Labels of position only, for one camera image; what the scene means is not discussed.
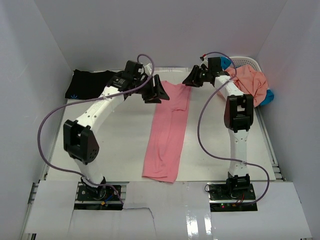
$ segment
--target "blue wire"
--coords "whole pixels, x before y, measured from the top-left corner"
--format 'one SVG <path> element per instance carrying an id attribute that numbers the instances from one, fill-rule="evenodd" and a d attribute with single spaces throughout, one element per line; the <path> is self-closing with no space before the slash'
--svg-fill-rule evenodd
<path id="1" fill-rule="evenodd" d="M 113 197 L 113 195 L 110 195 L 106 200 L 104 200 L 104 202 L 108 202 L 111 198 Z"/>

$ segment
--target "clothes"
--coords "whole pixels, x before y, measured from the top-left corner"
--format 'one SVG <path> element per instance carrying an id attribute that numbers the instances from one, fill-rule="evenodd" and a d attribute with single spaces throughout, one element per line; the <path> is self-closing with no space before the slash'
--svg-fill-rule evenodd
<path id="1" fill-rule="evenodd" d="M 224 56 L 221 56 L 220 60 L 221 60 L 221 67 L 223 70 L 226 70 L 231 64 L 231 61 Z"/>
<path id="2" fill-rule="evenodd" d="M 191 87 L 162 82 L 170 100 L 155 107 L 142 176 L 161 182 L 177 179 L 184 145 Z"/>
<path id="3" fill-rule="evenodd" d="M 64 97 L 66 99 L 94 99 L 100 96 L 107 82 L 114 76 L 113 71 L 73 71 L 73 77 Z"/>
<path id="4" fill-rule="evenodd" d="M 250 65 L 244 65 L 237 67 L 237 74 L 233 79 L 234 84 L 245 94 L 251 94 L 253 96 L 254 107 L 265 100 L 268 90 L 267 78 L 261 71 L 256 71 Z M 230 76 L 235 75 L 235 69 L 228 67 L 226 72 Z"/>
<path id="5" fill-rule="evenodd" d="M 266 91 L 265 99 L 260 103 L 260 106 L 267 105 L 268 103 L 272 102 L 274 98 L 275 98 L 274 93 L 270 89 L 268 89 Z"/>

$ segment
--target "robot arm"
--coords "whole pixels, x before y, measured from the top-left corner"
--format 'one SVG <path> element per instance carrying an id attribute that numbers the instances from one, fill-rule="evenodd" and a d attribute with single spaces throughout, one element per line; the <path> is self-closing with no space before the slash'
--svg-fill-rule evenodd
<path id="1" fill-rule="evenodd" d="M 222 70 L 220 57 L 202 60 L 200 66 L 193 66 L 190 75 L 183 81 L 183 84 L 198 88 L 208 82 L 219 88 L 225 82 L 229 82 L 230 76 Z M 224 85 L 220 93 L 226 100 L 224 124 L 230 135 L 230 157 L 246 162 L 247 138 L 254 119 L 253 96 L 244 94 L 232 81 Z M 231 161 L 228 177 L 235 188 L 245 189 L 250 185 L 248 168 L 244 163 Z"/>
<path id="2" fill-rule="evenodd" d="M 95 184 L 104 184 L 106 179 L 101 174 L 99 165 L 95 161 L 99 153 L 99 145 L 95 135 L 106 118 L 114 109 L 123 103 L 131 94 L 140 94 L 145 103 L 161 103 L 169 100 L 161 85 L 159 75 L 155 75 L 149 82 L 137 91 L 107 98 L 107 96 L 132 90 L 142 85 L 148 75 L 150 67 L 141 63 L 128 61 L 124 71 L 117 72 L 107 83 L 100 97 L 76 120 L 67 120 L 63 125 L 63 148 L 75 160 L 82 174 Z M 102 187 L 91 185 L 81 178 L 83 185 L 91 192 L 94 198 L 100 199 L 103 195 Z"/>

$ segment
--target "pink fabric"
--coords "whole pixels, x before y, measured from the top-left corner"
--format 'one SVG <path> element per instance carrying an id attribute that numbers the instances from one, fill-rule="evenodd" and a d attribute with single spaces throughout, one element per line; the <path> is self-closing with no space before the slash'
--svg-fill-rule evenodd
<path id="1" fill-rule="evenodd" d="M 235 69 L 232 67 L 228 67 L 225 71 L 231 77 L 235 75 Z M 237 67 L 236 71 L 236 77 L 233 79 L 234 84 L 245 94 L 251 94 L 254 106 L 259 106 L 267 95 L 267 78 L 261 71 L 254 70 L 250 65 Z"/>
<path id="2" fill-rule="evenodd" d="M 162 82 L 170 100 L 155 107 L 142 176 L 174 183 L 178 176 L 184 145 L 191 88 Z"/>

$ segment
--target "pink towel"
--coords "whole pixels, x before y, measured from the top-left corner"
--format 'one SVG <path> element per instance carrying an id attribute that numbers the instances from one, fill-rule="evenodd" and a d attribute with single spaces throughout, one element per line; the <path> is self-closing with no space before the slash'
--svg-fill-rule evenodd
<path id="1" fill-rule="evenodd" d="M 167 81 L 162 85 L 170 100 L 155 107 L 142 176 L 174 183 L 184 145 L 191 88 Z"/>
<path id="2" fill-rule="evenodd" d="M 227 71 L 230 76 L 235 75 L 235 69 L 228 67 Z M 261 71 L 256 71 L 250 65 L 244 65 L 236 68 L 237 74 L 233 79 L 234 84 L 245 94 L 253 96 L 254 107 L 259 106 L 265 100 L 268 90 L 266 76 Z"/>

